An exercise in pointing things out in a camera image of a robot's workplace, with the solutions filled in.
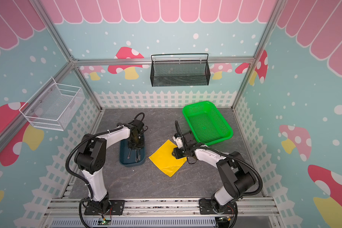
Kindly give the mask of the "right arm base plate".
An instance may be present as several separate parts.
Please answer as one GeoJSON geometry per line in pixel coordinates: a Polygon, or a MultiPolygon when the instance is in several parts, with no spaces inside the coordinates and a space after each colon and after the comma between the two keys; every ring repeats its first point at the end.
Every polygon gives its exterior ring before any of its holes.
{"type": "Polygon", "coordinates": [[[202,198],[199,200],[199,212],[201,215],[236,215],[238,209],[236,202],[233,201],[220,206],[214,199],[202,198]]]}

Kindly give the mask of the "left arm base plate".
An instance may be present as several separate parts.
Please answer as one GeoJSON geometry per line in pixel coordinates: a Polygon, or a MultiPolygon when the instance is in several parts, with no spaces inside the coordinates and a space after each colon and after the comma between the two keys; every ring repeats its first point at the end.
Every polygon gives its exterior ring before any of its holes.
{"type": "Polygon", "coordinates": [[[90,201],[86,208],[84,214],[90,215],[122,215],[124,210],[124,200],[107,200],[103,201],[90,201]]]}

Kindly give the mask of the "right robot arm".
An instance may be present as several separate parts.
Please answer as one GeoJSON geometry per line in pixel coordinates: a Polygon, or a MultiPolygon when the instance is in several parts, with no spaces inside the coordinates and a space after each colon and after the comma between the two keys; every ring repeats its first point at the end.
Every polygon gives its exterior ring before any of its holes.
{"type": "Polygon", "coordinates": [[[203,161],[218,170],[222,187],[211,197],[211,207],[217,212],[245,196],[254,196],[262,191],[263,181],[257,170],[245,162],[239,152],[223,153],[197,142],[192,132],[176,133],[177,144],[172,152],[176,159],[193,158],[203,161]]]}

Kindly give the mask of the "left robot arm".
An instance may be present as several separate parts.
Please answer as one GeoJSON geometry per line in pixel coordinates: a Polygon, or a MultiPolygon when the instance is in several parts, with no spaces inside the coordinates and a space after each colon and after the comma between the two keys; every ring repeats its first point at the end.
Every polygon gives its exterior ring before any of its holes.
{"type": "Polygon", "coordinates": [[[103,166],[106,150],[122,140],[130,143],[130,149],[144,148],[144,123],[133,119],[131,122],[118,123],[117,127],[97,134],[86,134],[82,141],[70,152],[66,159],[66,171],[81,179],[88,188],[89,196],[85,198],[87,207],[105,213],[111,209],[109,194],[105,188],[103,166]]]}

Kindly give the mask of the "yellow paper napkin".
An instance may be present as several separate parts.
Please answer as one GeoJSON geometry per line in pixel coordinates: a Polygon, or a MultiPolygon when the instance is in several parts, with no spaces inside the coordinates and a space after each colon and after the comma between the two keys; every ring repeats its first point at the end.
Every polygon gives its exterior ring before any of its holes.
{"type": "Polygon", "coordinates": [[[167,140],[149,159],[164,174],[172,177],[187,161],[187,158],[176,159],[172,152],[177,146],[170,140],[167,140]]]}

